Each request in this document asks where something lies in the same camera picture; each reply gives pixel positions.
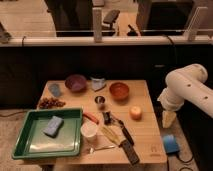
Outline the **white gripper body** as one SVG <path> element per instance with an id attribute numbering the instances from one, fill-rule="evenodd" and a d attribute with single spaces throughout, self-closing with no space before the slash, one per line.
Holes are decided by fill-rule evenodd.
<path id="1" fill-rule="evenodd" d="M 169 88 L 164 88 L 157 100 L 167 111 L 178 111 L 183 106 L 183 99 Z"/>

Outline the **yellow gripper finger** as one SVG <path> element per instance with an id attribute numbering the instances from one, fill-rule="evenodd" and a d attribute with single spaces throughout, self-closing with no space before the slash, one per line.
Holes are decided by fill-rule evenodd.
<path id="1" fill-rule="evenodd" d="M 162 126 L 169 128 L 176 119 L 176 113 L 173 111 L 163 111 L 162 113 Z"/>

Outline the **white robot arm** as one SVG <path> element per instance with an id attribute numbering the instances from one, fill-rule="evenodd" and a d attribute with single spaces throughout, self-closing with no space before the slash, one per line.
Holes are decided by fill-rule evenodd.
<path id="1" fill-rule="evenodd" d="M 213 118 L 213 90 L 205 85 L 207 70 L 201 64 L 191 64 L 170 71 L 165 77 L 166 87 L 158 97 L 163 107 L 162 126 L 169 128 L 176 112 L 189 101 Z"/>

